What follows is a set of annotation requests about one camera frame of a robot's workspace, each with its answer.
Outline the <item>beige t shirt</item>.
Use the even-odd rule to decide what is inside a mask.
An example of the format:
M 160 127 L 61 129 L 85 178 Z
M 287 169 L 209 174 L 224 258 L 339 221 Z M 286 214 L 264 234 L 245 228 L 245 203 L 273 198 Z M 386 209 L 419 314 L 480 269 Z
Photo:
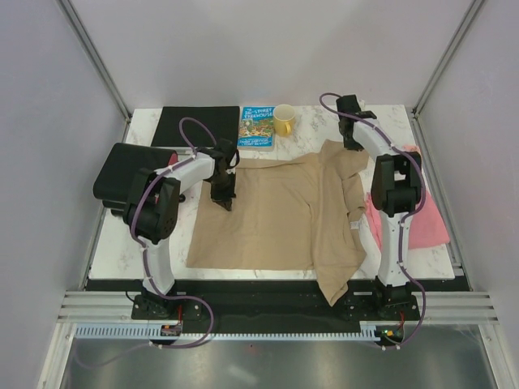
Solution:
M 360 173 L 367 152 L 327 140 L 293 160 L 241 160 L 230 211 L 202 185 L 187 266 L 202 269 L 314 270 L 333 306 L 366 258 L 351 225 L 365 212 Z

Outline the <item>black pink drawer unit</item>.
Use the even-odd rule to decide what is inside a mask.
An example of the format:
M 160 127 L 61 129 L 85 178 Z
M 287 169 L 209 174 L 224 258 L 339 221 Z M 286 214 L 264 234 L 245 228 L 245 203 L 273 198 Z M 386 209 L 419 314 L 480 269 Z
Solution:
M 177 162 L 175 150 L 116 143 L 94 182 L 93 195 L 113 216 L 122 216 L 134 176 L 140 169 L 156 170 Z

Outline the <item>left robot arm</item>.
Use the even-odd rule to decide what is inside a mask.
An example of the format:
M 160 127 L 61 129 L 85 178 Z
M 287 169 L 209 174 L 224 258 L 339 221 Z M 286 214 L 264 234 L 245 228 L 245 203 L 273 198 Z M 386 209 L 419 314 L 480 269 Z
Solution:
M 143 286 L 154 293 L 149 307 L 159 318 L 171 318 L 178 309 L 178 299 L 169 294 L 174 286 L 169 237 L 177 224 L 181 195 L 207 182 L 212 202 L 231 211 L 236 176 L 230 170 L 239 161 L 234 143 L 220 139 L 214 147 L 196 148 L 185 160 L 157 170 L 140 169 L 134 176 L 122 218 L 140 246 Z

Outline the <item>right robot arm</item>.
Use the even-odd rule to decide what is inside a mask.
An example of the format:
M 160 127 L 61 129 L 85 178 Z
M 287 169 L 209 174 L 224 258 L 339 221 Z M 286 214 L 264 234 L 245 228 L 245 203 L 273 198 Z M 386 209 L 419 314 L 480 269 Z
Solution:
M 425 190 L 421 156 L 398 148 L 375 114 L 361 110 L 355 95 L 339 96 L 336 105 L 345 148 L 365 150 L 375 162 L 370 195 L 382 225 L 377 279 L 386 288 L 403 287 L 410 282 L 406 270 L 410 224 L 422 208 Z

